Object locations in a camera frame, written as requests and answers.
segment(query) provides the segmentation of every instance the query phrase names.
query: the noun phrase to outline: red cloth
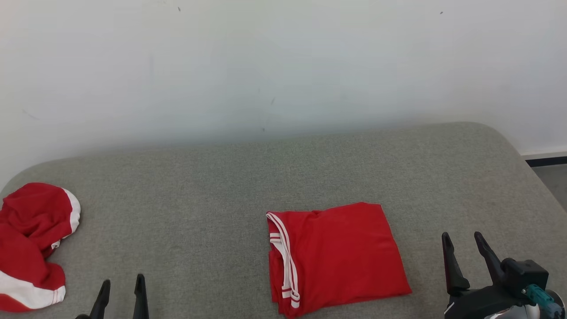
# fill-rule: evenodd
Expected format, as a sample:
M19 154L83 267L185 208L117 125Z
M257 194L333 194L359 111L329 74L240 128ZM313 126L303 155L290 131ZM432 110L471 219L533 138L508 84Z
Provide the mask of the red cloth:
M380 205L266 216L272 301L286 317L412 292Z
M45 258L75 232L81 206L69 191L30 183L0 210L0 310L24 312L65 297L63 269Z

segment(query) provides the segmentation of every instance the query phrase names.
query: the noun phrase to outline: gray cushion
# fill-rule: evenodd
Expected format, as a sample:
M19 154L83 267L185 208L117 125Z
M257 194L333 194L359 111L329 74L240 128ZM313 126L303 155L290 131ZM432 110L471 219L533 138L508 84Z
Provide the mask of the gray cushion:
M473 287L490 284L473 239L501 257L534 259L567 296L567 214L494 129L475 123L238 145L72 158L34 166L27 182L65 187L81 224L50 261L67 295L32 314L88 313L112 281L107 318L131 317L136 274L151 318L278 318L268 281L267 210L380 203L413 294L332 307L308 318L441 318L447 305L441 233Z

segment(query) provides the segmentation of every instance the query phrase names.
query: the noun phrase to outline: teal connector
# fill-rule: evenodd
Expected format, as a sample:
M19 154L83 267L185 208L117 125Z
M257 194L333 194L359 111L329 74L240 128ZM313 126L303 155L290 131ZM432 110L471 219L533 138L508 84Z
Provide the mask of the teal connector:
M526 287L526 296L531 301L537 303L539 308L545 311L550 318L559 318L561 316L563 311L561 307L555 303L552 296L548 295L538 285L531 284Z

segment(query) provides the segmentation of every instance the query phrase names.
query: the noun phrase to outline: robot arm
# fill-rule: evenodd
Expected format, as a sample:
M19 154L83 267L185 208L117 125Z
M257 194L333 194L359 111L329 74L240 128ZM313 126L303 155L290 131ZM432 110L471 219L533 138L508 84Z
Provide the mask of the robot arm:
M443 233L441 239L449 294L445 319L565 319L561 299L552 291L544 292L549 273L534 261L506 258L500 262L483 235L476 232L476 245L486 261L492 286L470 289L449 234Z
M134 306L134 319L150 319L147 309L146 279L142 274L136 278L136 305ZM80 314L76 319L104 319L104 308L108 305L110 297L110 280L105 280L100 287L99 295L92 306L91 314Z

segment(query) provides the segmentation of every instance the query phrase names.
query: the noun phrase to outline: folded red shirt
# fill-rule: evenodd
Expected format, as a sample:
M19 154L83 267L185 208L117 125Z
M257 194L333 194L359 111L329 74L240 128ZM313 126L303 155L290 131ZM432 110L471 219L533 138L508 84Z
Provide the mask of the folded red shirt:
M272 301L286 317L412 292L380 205L266 216Z

